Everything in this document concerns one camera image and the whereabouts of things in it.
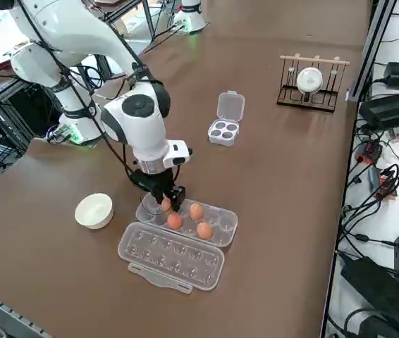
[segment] clear plastic egg carton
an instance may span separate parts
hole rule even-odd
[[[225,120],[215,120],[207,132],[210,142],[224,146],[233,145],[238,133],[239,124]]]
[[[130,224],[118,245],[128,269],[159,287],[189,294],[219,282],[225,257],[220,249],[142,223]]]
[[[203,207],[203,219],[192,220],[190,218],[189,207],[193,203],[198,203]],[[191,199],[185,199],[178,213],[183,219],[183,226],[175,231],[168,227],[167,218],[169,213],[163,213],[156,199],[151,196],[151,194],[147,194],[142,200],[142,203],[138,206],[135,216],[142,223],[162,227],[175,234],[182,234],[186,237],[191,237],[197,241],[209,243],[214,246],[228,246],[233,241],[238,225],[238,217],[232,211],[196,202]],[[212,238],[207,241],[200,239],[197,234],[197,226],[201,222],[210,223],[214,231]]]
[[[232,146],[239,133],[239,121],[242,120],[244,108],[245,97],[242,95],[232,90],[221,93],[216,109],[218,120],[215,120],[207,130],[209,141]]]

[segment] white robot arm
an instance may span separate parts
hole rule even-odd
[[[8,9],[21,32],[32,40],[12,56],[16,74],[50,88],[63,106],[61,123],[73,128],[77,143],[98,138],[105,131],[130,145],[140,167],[131,171],[130,179],[159,203],[167,196],[176,210],[185,190],[174,185],[172,167],[188,162],[192,151],[182,140],[166,139],[163,118],[168,115],[170,96],[163,84],[81,0],[0,0],[0,9]],[[131,76],[130,91],[103,109],[69,78],[68,68],[90,54],[111,57]]]

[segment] brown egg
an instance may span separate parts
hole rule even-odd
[[[198,203],[194,203],[189,207],[190,218],[193,220],[201,220],[204,215],[204,211],[202,210],[202,206]]]
[[[183,218],[178,213],[172,213],[168,216],[168,227],[172,230],[179,230],[183,226]]]
[[[212,237],[212,235],[214,234],[214,231],[213,231],[210,223],[201,222],[197,226],[197,233],[198,233],[199,238],[208,240]]]
[[[169,199],[167,199],[167,198],[165,198],[163,201],[162,201],[162,212],[163,213],[166,213],[168,210],[170,210],[170,208],[171,208],[171,202],[170,202],[170,200]]]

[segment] mug rack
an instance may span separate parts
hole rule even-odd
[[[333,60],[321,59],[320,56],[303,58],[299,54],[281,55],[279,58],[283,60],[283,70],[276,103],[334,113],[345,67],[350,62],[342,61],[338,56]],[[305,68],[316,68],[320,71],[323,79],[320,90],[302,92],[298,89],[298,75]]]

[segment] lid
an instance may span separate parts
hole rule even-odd
[[[322,83],[321,71],[314,67],[303,69],[297,77],[297,86],[302,93],[316,92]]]
[[[228,90],[219,96],[219,106],[216,115],[225,120],[238,122],[242,120],[243,109],[245,108],[245,97],[237,92]]]
[[[139,222],[126,228],[118,255],[131,263],[129,271],[148,282],[185,293],[191,292],[189,285],[215,288],[225,262],[215,246]]]

